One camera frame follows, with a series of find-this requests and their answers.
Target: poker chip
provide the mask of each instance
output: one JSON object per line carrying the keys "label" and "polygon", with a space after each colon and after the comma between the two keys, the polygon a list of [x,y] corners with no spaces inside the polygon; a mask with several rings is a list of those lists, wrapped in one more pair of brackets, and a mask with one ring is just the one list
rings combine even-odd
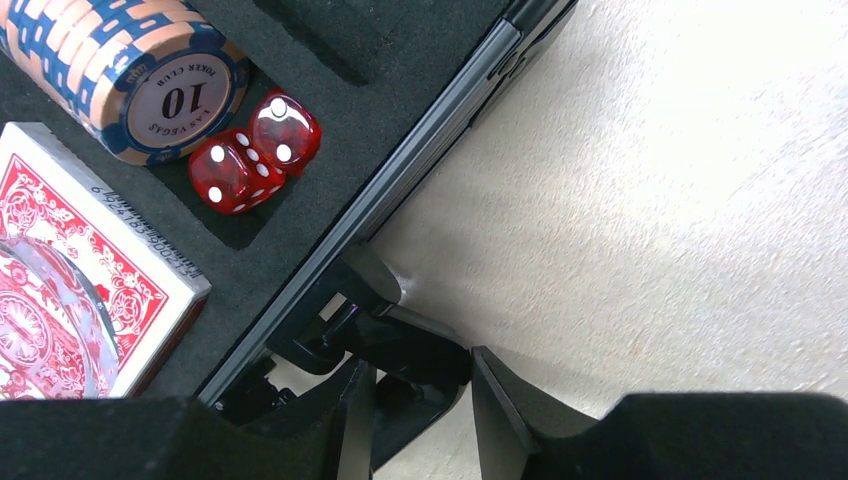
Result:
{"label": "poker chip", "polygon": [[191,154],[231,119],[249,61],[179,0],[0,0],[0,49],[127,163]]}

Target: red card box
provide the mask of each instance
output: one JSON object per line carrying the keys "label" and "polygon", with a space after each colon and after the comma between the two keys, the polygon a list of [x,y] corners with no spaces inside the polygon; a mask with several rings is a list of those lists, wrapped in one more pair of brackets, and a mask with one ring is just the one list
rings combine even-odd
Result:
{"label": "red card box", "polygon": [[0,136],[0,398],[136,394],[210,285],[50,130]]}

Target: number 10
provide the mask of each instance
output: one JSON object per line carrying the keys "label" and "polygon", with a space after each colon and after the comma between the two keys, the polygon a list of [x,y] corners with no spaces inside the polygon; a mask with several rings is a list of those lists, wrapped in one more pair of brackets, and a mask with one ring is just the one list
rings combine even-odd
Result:
{"label": "number 10", "polygon": [[[191,86],[191,109],[189,113],[194,113],[200,108],[200,92],[206,83],[198,83]],[[162,102],[162,116],[167,119],[172,119],[182,113],[185,106],[185,92],[182,88],[175,88],[165,95],[165,100]]]}

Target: red die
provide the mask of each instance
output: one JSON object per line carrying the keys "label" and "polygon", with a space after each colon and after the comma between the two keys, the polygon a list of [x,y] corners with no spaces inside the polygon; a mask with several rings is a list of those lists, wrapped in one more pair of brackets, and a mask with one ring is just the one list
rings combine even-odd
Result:
{"label": "red die", "polygon": [[303,106],[274,88],[250,119],[250,137],[278,173],[301,176],[321,146],[321,127]]}
{"label": "red die", "polygon": [[227,214],[255,207],[285,183],[285,175],[261,158],[241,128],[225,130],[195,150],[189,176],[200,197]]}

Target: poker case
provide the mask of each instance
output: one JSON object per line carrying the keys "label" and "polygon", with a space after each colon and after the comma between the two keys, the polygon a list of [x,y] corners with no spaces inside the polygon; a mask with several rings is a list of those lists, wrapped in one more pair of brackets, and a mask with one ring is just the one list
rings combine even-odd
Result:
{"label": "poker case", "polygon": [[231,126],[274,85],[324,131],[306,174],[271,200],[223,216],[185,161],[124,164],[8,59],[0,120],[40,121],[212,283],[200,317],[145,395],[212,405],[346,246],[391,213],[548,48],[576,0],[194,0],[253,61]]}

